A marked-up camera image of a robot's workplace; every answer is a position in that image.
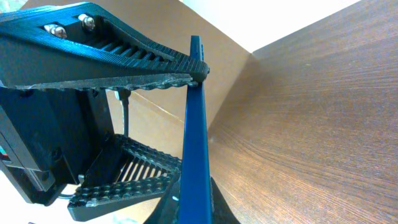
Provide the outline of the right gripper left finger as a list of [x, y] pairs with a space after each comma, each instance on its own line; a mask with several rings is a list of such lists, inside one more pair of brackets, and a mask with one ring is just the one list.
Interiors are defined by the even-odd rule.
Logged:
[[3, 88], [167, 89], [201, 83], [209, 71], [92, 2], [1, 15]]

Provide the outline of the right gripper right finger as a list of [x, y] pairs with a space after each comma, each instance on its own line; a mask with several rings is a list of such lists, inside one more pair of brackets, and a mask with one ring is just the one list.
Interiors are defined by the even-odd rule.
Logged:
[[86, 222], [162, 197], [180, 171], [181, 159], [115, 134], [87, 170], [68, 210], [75, 221]]

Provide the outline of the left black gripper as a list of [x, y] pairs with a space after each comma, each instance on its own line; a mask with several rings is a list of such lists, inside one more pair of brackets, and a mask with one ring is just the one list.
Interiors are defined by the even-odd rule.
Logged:
[[[210, 177], [210, 185], [212, 223], [240, 224], [212, 177]], [[156, 208], [144, 223], [178, 223], [179, 201], [178, 199], [173, 199], [173, 197], [178, 196], [179, 193], [180, 178], [173, 179]]]

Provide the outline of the blue Samsung smartphone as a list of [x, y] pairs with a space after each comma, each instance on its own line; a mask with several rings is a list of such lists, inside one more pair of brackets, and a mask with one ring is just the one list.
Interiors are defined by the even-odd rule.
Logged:
[[212, 222], [204, 83], [187, 87], [178, 222]]

